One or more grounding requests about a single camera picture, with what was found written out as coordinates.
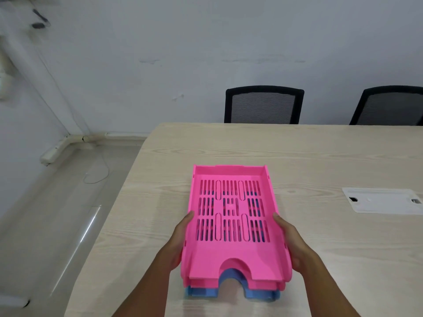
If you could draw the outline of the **person's left hand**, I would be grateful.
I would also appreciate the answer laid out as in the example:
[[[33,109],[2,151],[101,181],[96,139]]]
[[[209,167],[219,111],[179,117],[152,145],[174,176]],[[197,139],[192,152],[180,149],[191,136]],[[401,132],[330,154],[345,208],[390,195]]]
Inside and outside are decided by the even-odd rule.
[[[168,271],[174,270],[182,260],[186,235],[183,235],[183,219],[176,225],[170,239],[161,248],[158,258]]]

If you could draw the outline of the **person's right hand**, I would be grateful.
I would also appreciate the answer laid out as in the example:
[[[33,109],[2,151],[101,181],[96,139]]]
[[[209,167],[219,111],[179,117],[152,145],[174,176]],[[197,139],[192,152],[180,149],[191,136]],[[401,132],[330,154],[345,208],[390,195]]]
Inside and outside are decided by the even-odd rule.
[[[295,226],[292,239],[285,239],[291,256],[292,267],[302,275],[319,270],[320,257],[306,244]]]

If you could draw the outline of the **pink plastic letter tray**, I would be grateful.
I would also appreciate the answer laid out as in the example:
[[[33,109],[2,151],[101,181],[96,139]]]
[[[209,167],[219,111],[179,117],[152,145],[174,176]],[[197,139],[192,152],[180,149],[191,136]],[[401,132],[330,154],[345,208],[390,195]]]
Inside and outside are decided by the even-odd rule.
[[[234,268],[248,280],[292,279],[284,234],[267,166],[194,165],[182,252],[184,286],[193,278],[219,278]]]
[[[193,288],[218,288],[220,283],[226,279],[234,278],[247,284],[249,289],[254,290],[283,290],[287,281],[285,280],[248,280],[246,278],[238,277],[222,277],[222,278],[193,278],[187,281],[185,287],[191,286]]]

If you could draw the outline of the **person's right forearm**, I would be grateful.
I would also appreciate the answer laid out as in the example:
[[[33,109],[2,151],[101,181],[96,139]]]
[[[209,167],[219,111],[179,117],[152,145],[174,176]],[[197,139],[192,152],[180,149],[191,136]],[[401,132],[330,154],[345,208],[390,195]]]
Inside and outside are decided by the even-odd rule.
[[[299,264],[311,317],[361,317],[347,300],[320,258]]]

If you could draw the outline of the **person's left forearm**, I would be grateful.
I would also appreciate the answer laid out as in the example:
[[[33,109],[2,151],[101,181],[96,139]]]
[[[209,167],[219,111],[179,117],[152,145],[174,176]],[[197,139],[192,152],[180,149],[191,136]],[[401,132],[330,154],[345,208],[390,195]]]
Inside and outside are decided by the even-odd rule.
[[[180,256],[159,253],[112,317],[164,317],[170,273]]]

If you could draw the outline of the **blue plastic letter tray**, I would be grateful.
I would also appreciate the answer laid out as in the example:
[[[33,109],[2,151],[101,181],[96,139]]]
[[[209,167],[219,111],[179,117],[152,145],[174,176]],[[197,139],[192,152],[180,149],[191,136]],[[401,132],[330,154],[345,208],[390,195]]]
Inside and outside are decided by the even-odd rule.
[[[265,302],[273,302],[280,299],[280,290],[261,290],[250,289],[247,279],[243,273],[237,269],[230,268],[222,272],[219,277],[219,286],[227,279],[235,279],[239,282],[244,291],[244,297],[249,300],[259,300]],[[219,288],[193,288],[188,286],[185,288],[185,296],[192,298],[217,298]]]

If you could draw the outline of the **black mesh office chair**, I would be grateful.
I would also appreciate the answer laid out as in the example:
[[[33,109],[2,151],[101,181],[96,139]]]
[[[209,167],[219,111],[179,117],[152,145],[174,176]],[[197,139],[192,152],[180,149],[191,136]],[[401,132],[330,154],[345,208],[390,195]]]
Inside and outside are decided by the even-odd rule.
[[[423,126],[423,87],[365,89],[349,125]]]
[[[298,124],[304,90],[245,86],[225,92],[225,123]]]

